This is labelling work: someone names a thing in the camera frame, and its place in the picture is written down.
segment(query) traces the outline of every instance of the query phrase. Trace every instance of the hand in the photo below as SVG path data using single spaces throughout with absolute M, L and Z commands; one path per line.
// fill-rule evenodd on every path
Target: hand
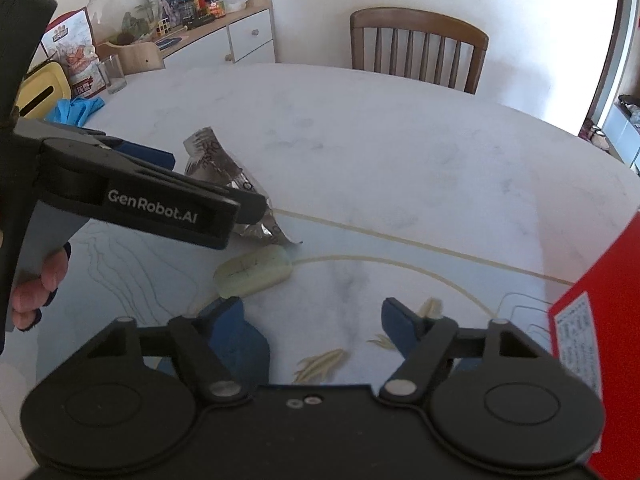
M 12 320 L 19 330 L 26 330 L 36 319 L 37 310 L 44 306 L 50 295 L 66 276 L 69 260 L 64 249 L 49 256 L 42 265 L 39 279 L 18 285 L 12 295 Z

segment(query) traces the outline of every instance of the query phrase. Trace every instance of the yellow line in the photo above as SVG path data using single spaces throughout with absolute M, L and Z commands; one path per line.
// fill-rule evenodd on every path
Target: yellow line
M 436 274 L 435 272 L 431 272 L 430 270 L 422 269 L 420 267 L 415 267 L 406 263 L 396 262 L 394 260 L 387 260 L 386 258 L 377 258 L 375 256 L 345 256 L 344 254 L 336 254 L 334 256 L 318 256 L 317 258 L 304 258 L 303 260 L 296 260 L 293 262 L 295 266 L 304 265 L 304 264 L 314 264 L 316 262 L 330 262 L 335 260 L 356 260 L 359 262 L 375 262 L 379 264 L 387 264 L 395 267 L 402 267 L 403 269 L 414 270 L 415 272 L 420 272 L 420 274 L 424 274 L 430 276 L 434 280 L 438 280 L 439 282 L 444 283 L 445 285 L 449 285 L 451 288 L 458 291 L 460 294 L 470 299 L 475 303 L 485 314 L 489 316 L 489 318 L 493 319 L 496 317 L 496 313 L 492 312 L 489 307 L 487 307 L 482 301 L 478 300 L 473 294 L 467 292 L 464 288 L 459 286 L 457 283 L 454 283 L 443 276 Z
M 507 264 L 502 264 L 500 262 L 494 262 L 493 260 L 487 260 L 485 258 L 478 258 L 477 256 L 471 256 L 470 254 L 459 253 L 457 251 L 451 251 L 449 249 L 444 249 L 442 247 L 436 247 L 430 244 L 415 242 L 407 238 L 400 238 L 398 236 L 393 236 L 393 235 L 385 235 L 376 231 L 371 231 L 369 229 L 363 229 L 361 227 L 355 227 L 347 224 L 340 224 L 338 222 L 333 222 L 331 220 L 325 220 L 324 218 L 316 218 L 315 216 L 308 216 L 301 213 L 293 213 L 291 211 L 285 211 L 284 209 L 274 209 L 273 211 L 283 216 L 289 216 L 291 218 L 297 218 L 299 220 L 307 220 L 309 222 L 317 222 L 319 224 L 324 224 L 330 227 L 346 229 L 347 231 L 354 231 L 356 233 L 361 233 L 361 234 L 373 236 L 376 238 L 382 238 L 383 240 L 388 240 L 390 242 L 397 242 L 399 244 L 411 245 L 413 247 L 427 249 L 429 251 L 434 251 L 435 253 L 448 254 L 449 256 L 456 256 L 458 258 L 462 258 L 463 260 L 468 260 L 470 262 L 475 262 L 477 264 L 496 267 L 497 269 L 511 270 L 513 272 L 518 272 L 520 274 L 526 274 L 527 276 L 533 276 L 536 278 L 542 278 L 543 280 L 549 280 L 550 282 L 562 283 L 563 285 L 574 284 L 574 282 L 568 282 L 567 280 L 562 280 L 561 278 L 555 278 L 553 276 L 547 276 L 546 274 L 540 274 L 538 272 L 533 272 L 532 270 L 520 269 L 519 267 L 513 267 Z

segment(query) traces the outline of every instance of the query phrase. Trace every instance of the round dining table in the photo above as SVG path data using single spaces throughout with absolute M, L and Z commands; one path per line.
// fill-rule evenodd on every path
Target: round dining table
M 302 242 L 285 246 L 287 281 L 243 298 L 274 383 L 339 348 L 348 357 L 327 383 L 379 387 L 402 361 L 375 343 L 386 297 L 415 311 L 438 298 L 460 326 L 507 318 L 548 347 L 548 306 L 640 203 L 638 177 L 590 143 L 433 84 L 291 64 L 127 79 L 87 127 L 172 152 L 182 173 L 183 141 L 210 126 Z M 108 322 L 192 316 L 215 299 L 217 266 L 261 247 L 233 237 L 215 251 L 95 220 L 71 241 L 55 302 L 0 358 L 0 407 L 18 433 L 28 389 Z

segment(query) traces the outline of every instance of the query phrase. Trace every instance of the logo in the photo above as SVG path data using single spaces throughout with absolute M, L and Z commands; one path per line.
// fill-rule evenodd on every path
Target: logo
M 66 25 L 60 25 L 60 27 L 56 27 L 53 29 L 53 43 L 61 40 L 69 33 L 69 29 L 66 28 Z
M 178 207 L 167 207 L 160 202 L 150 202 L 143 196 L 133 197 L 120 194 L 117 189 L 111 189 L 107 193 L 107 197 L 109 202 L 118 203 L 133 209 L 142 209 L 148 213 L 155 213 L 174 220 L 189 222 L 190 224 L 195 224 L 198 221 L 198 213 L 193 213 L 188 210 L 183 212 L 180 211 Z

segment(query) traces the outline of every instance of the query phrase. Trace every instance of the cabinet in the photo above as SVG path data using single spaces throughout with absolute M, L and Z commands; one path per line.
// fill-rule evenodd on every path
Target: cabinet
M 164 66 L 180 70 L 275 62 L 270 0 L 190 30 L 164 54 Z

